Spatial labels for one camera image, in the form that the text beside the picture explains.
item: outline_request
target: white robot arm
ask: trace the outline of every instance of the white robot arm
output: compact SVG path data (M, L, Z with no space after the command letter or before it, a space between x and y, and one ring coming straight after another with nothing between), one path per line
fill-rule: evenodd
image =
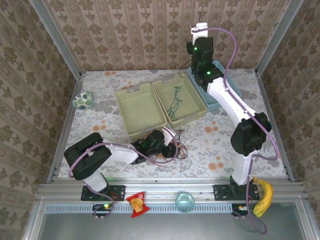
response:
M208 37L206 29L206 22L199 22L191 27L192 41L187 42L188 53L192 55L191 69L197 84L219 102L236 127L231 137L231 144L238 153L232 179L238 186L242 186L247 183L252 156L258 153L261 144L266 140L265 133L257 128L248 112L258 121L262 121L261 124L268 128L268 131L271 130L271 125L264 113L257 114L234 92L228 82L224 82L224 74L212 64L213 38Z
M144 163L146 159L138 153L146 157L162 153L172 158L178 149L170 143L175 135L174 130L163 127L162 131L154 130L145 139L119 144L107 142L94 132L64 151L70 166L69 176L72 177L72 172L76 180L83 180L92 190L100 192L108 186L99 170L106 160L131 165Z
M233 92L233 95L237 97L237 99L245 106L245 108L252 115L254 115L255 111L252 108L250 108L247 104L245 104L245 102L243 102L243 100L234 92L234 90L230 87L229 84L227 85L230 91ZM247 120L250 118L226 91L224 80L222 77L216 78L213 80L212 83L209 83L207 87L207 92L220 103L220 105L223 107L226 113L230 116L235 127L238 126L238 124L241 123L243 119ZM247 156L237 153L232 178L238 185L245 185L247 183L251 158L252 155L257 153L258 150L250 152Z

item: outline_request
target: plastic basket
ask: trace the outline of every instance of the plastic basket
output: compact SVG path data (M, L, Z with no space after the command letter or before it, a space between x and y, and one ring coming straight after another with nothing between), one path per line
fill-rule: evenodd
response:
M116 100L126 132L132 140L168 124L151 83L118 91Z
M197 120L207 112L205 103L184 73L155 81L152 86L172 128Z
M222 73L225 73L225 69L224 67L221 65L221 63L217 60L212 62ZM196 83L195 77L192 74L192 70L191 67L189 67L187 69L187 76L189 78L189 80L191 81L192 85L194 86L194 88L196 89L196 91L199 93L200 97L202 98L202 100L204 101L205 105L207 106L207 111L211 112L214 111L216 109L221 108L220 103L218 103L218 101L211 96L209 93L207 93L201 86L199 86ZM231 79L231 77L228 75L226 77L230 87L235 91L235 93L241 97L241 92L239 90L239 88L237 87L237 85L234 83L234 81Z

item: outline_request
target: table surface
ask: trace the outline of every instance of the table surface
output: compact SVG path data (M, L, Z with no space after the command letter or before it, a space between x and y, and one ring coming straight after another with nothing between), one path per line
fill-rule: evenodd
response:
M93 93L94 104L86 110L76 110L68 136L66 148L93 132L110 142L128 144L131 142L120 111L117 107L116 92L146 82L177 74L178 70L140 70L140 71L92 71L85 74L82 91ZM257 77L253 69L232 69L229 71L237 84L242 99L258 113L265 112ZM204 117L182 125L184 130L181 143L188 149L188 157L176 159L162 167L151 162L128 165L124 162L106 161L100 171L107 178L212 178L229 177L234 171L236 152L231 146L230 137L235 126L222 109L207 112ZM262 145L260 153L271 157L275 155L269 139ZM67 178L69 165L62 159L59 178ZM252 174L258 177L287 178L283 162L256 160Z

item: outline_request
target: red snack bag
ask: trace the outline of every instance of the red snack bag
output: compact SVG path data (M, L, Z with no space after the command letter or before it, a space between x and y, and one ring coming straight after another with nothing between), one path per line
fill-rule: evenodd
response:
M135 218L138 217L142 214L144 214L145 212L149 211L149 207L147 207L144 204L145 201L145 192L138 192L133 196L130 196L126 199L132 206L133 209L133 213L131 215L131 218Z

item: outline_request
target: banana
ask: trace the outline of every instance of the banana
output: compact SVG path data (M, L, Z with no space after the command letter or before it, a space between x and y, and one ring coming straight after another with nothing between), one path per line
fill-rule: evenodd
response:
M264 195L262 200L258 202L258 204L255 205L253 209L254 215L260 218L270 207L270 204L272 202L272 197L274 195L274 189L269 182L264 181L262 179L258 179L257 177L253 177L253 182L261 184L264 190Z

